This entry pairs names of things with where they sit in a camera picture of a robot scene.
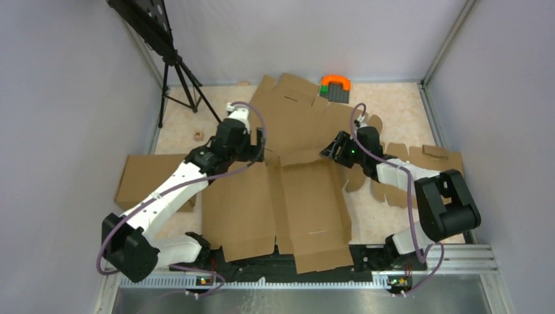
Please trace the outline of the large cardboard box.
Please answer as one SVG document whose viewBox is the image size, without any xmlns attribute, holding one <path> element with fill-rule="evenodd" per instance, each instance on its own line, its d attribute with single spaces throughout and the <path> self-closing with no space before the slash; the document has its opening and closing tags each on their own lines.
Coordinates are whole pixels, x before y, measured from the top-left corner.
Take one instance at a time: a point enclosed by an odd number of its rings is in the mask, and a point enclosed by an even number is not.
<svg viewBox="0 0 555 314">
<path fill-rule="evenodd" d="M 278 250 L 297 273 L 354 264 L 339 166 L 316 150 L 236 163 L 202 192 L 202 235 L 233 262 Z"/>
</svg>

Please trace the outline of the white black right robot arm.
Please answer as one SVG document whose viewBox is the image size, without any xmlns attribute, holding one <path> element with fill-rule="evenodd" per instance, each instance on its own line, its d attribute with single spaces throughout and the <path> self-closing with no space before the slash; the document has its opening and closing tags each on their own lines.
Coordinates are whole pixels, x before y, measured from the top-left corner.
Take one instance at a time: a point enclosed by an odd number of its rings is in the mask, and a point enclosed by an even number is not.
<svg viewBox="0 0 555 314">
<path fill-rule="evenodd" d="M 319 154 L 349 169 L 360 166 L 375 183 L 403 191 L 408 208 L 417 207 L 419 220 L 410 213 L 408 228 L 385 240 L 384 262 L 393 270 L 425 263 L 434 244 L 481 225 L 481 214 L 462 172 L 426 169 L 385 153 L 373 126 L 356 121 L 351 133 L 339 131 Z"/>
</svg>

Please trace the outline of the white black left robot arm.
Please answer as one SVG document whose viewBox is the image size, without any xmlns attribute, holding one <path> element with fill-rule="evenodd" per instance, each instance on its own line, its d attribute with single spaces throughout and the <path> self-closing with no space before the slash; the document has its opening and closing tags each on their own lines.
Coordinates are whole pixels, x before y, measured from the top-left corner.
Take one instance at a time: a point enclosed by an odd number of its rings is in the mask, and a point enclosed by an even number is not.
<svg viewBox="0 0 555 314">
<path fill-rule="evenodd" d="M 235 101 L 209 141 L 191 150 L 176 170 L 144 200 L 122 214 L 107 215 L 101 226 L 96 270 L 105 260 L 132 282 L 140 282 L 160 267 L 187 263 L 194 270 L 207 267 L 210 253 L 191 232 L 158 239 L 159 229 L 187 201 L 216 180 L 237 175 L 264 160 L 267 127 L 252 104 Z"/>
</svg>

